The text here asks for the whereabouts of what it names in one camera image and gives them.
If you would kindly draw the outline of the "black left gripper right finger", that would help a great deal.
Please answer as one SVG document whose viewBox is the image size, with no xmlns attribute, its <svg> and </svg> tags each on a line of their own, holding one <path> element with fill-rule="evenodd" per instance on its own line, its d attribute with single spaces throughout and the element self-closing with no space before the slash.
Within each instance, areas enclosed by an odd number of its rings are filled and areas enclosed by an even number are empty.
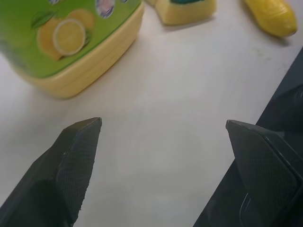
<svg viewBox="0 0 303 227">
<path fill-rule="evenodd" d="M 303 157 L 277 132 L 236 120 L 226 129 L 255 225 L 303 227 Z"/>
</svg>

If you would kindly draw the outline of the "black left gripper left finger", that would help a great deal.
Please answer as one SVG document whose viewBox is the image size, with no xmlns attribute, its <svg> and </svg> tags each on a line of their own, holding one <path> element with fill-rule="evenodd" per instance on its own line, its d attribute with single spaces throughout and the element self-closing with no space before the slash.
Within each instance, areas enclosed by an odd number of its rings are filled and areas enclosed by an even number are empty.
<svg viewBox="0 0 303 227">
<path fill-rule="evenodd" d="M 0 227 L 73 227 L 92 175 L 102 119 L 76 122 L 36 159 L 0 207 Z"/>
</svg>

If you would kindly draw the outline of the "yellow bottle with lemon label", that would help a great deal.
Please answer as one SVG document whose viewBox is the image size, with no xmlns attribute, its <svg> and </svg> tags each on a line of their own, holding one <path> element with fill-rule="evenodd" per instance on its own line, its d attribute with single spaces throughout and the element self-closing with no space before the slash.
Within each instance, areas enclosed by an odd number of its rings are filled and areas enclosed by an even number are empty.
<svg viewBox="0 0 303 227">
<path fill-rule="evenodd" d="M 142 0 L 0 0 L 0 53 L 58 98 L 85 90 L 138 36 Z"/>
</svg>

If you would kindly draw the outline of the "yellow plastic lemon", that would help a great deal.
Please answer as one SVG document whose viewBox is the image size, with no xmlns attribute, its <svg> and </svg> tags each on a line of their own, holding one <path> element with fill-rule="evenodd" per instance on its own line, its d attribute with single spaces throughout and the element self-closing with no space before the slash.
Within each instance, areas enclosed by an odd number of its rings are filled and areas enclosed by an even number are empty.
<svg viewBox="0 0 303 227">
<path fill-rule="evenodd" d="M 297 19 L 286 0 L 243 0 L 259 27 L 270 35 L 284 38 L 297 32 Z"/>
</svg>

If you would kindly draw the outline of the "yellow sponge green scouring pad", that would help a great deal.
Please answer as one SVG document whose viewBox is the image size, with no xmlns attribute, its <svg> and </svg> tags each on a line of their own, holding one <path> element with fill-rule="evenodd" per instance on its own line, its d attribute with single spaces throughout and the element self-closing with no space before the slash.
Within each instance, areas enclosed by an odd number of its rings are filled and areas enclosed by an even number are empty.
<svg viewBox="0 0 303 227">
<path fill-rule="evenodd" d="M 145 0 L 155 8 L 162 24 L 180 26 L 207 20 L 216 12 L 216 0 Z"/>
</svg>

